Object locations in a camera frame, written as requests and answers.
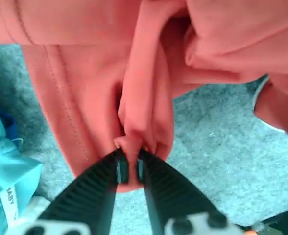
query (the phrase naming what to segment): orange fabric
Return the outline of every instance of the orange fabric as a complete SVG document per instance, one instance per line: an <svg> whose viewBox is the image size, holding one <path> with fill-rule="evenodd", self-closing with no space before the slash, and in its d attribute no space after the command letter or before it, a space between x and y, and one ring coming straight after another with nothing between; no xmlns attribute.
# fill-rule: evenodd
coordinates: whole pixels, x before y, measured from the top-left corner
<svg viewBox="0 0 288 235"><path fill-rule="evenodd" d="M245 232L245 235L257 235L257 232L255 232L255 231L247 231L247 232Z"/></svg>
<svg viewBox="0 0 288 235"><path fill-rule="evenodd" d="M172 98L269 73L255 112L288 133L288 0L0 0L0 43L22 45L74 175L122 147L166 159Z"/></svg>

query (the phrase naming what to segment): blue fabric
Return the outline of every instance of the blue fabric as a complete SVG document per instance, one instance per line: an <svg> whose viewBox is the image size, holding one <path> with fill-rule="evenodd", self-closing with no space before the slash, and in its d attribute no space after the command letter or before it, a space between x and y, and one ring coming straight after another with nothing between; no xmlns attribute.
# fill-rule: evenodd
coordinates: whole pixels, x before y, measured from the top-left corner
<svg viewBox="0 0 288 235"><path fill-rule="evenodd" d="M10 140L16 139L17 126L14 119L6 112L0 110L0 119L6 131L6 137Z"/></svg>
<svg viewBox="0 0 288 235"><path fill-rule="evenodd" d="M16 131L10 129L8 137L14 138L14 135L11 135L14 133ZM0 193L9 187L15 187L19 213L28 205L34 194L41 170L42 164L39 161L21 156L15 144L6 138L6 131L0 118ZM0 199L0 235L3 235L6 229L6 217Z"/></svg>

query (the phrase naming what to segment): teal fabric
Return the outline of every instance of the teal fabric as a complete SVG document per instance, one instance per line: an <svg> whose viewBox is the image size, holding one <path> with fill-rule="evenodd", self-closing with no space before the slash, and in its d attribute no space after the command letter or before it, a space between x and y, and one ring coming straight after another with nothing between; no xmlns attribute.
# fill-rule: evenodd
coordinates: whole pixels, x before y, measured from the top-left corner
<svg viewBox="0 0 288 235"><path fill-rule="evenodd" d="M6 138L0 119L0 193L14 186L18 210L21 213L33 196L41 175L42 164L30 157L21 156L15 144ZM7 221L0 199L0 235L7 229Z"/></svg>

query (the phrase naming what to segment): orange hoodie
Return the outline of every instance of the orange hoodie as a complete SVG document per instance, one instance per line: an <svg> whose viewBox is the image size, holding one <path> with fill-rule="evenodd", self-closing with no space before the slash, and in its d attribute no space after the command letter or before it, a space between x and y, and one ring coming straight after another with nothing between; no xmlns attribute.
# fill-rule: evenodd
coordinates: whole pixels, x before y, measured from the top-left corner
<svg viewBox="0 0 288 235"><path fill-rule="evenodd" d="M166 159L172 99L268 73L255 114L288 133L288 0L0 0L0 44L22 45L74 175L122 147Z"/></svg>

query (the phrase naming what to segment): stitched seam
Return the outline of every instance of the stitched seam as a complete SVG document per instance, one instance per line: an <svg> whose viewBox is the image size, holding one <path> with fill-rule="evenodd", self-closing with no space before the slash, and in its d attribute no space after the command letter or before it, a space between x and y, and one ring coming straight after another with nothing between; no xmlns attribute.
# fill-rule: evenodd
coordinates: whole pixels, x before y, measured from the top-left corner
<svg viewBox="0 0 288 235"><path fill-rule="evenodd" d="M58 86L58 82L57 82L55 73L54 73L54 71L53 71L53 69L52 69L52 64L51 64L51 61L50 61L50 58L49 58L49 55L48 55L48 51L47 51L46 46L44 46L44 49L45 49L45 53L46 53L46 58L47 58L48 63L49 63L50 73L51 73L51 75L52 75L52 77L53 77L55 86L56 86L56 88L57 88L57 90L58 90L59 97L62 97L61 90L60 90L60 88L59 88L59 86ZM62 56L61 56L60 46L57 46L57 50L58 50L58 53L59 53L59 56L60 56L61 63L62 63L62 65L63 65L63 67L64 67L64 72L65 72L65 75L66 75L66 81L68 82L68 73L67 73L67 71L66 71L66 64L65 64L65 62L63 61ZM72 136L74 136L75 139L78 140L78 143L79 143L81 149L83 150L84 158L88 161L89 159L88 159L88 157L87 157L87 151L85 150L85 148L84 148L84 146L83 146L83 144L82 144L82 141L81 141L80 138L79 138L78 132L76 131L76 128L75 128L75 126L74 126L74 124L73 124L73 122L72 122L72 119L71 119L71 117L70 117L70 113L69 113L69 111L68 111L68 109L67 109L67 107L66 107L66 105L65 105L65 101L64 101L64 99L62 99L62 98L61 98L61 100L62 100L63 109L65 110L66 115L67 115L68 122L69 122L69 124L72 126L72 129L73 129Z"/></svg>
<svg viewBox="0 0 288 235"><path fill-rule="evenodd" d="M18 21L20 23L20 26L22 28L23 33L25 34L26 38L30 41L30 43L34 44L33 40L31 39L30 35L28 34L28 32L26 31L25 28L25 24L22 20L22 15L21 15L21 10L20 10L20 4L19 4L19 0L15 0L15 9L16 9L16 13L17 13L17 17L18 17Z"/></svg>
<svg viewBox="0 0 288 235"><path fill-rule="evenodd" d="M0 15L1 15L1 19L2 19L2 21L3 21L3 24L4 24L4 26L5 26L5 30L6 30L6 32L8 33L10 39L11 39L14 43L17 43L16 40L14 40L12 34L10 33L10 31L9 31L9 29L8 29L8 26L7 26L6 21L5 21L5 17L4 17L3 12L2 12L1 3L0 3Z"/></svg>

